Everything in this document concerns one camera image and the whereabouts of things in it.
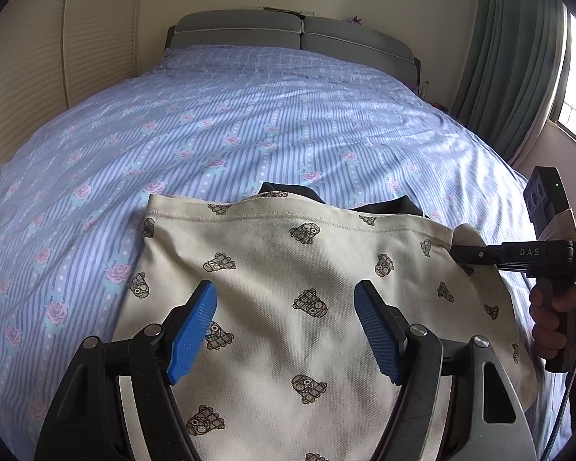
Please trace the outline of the person's right hand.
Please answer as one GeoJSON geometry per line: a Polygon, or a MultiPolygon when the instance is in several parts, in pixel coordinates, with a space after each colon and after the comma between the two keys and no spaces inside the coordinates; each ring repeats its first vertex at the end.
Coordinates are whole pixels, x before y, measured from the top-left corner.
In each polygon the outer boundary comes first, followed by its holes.
{"type": "Polygon", "coordinates": [[[563,295],[554,297],[550,307],[545,305],[540,286],[535,285],[530,292],[530,303],[530,316],[535,323],[532,330],[533,350],[542,359],[553,359],[567,345],[567,337],[559,330],[559,315],[576,310],[576,285],[563,295]]]}

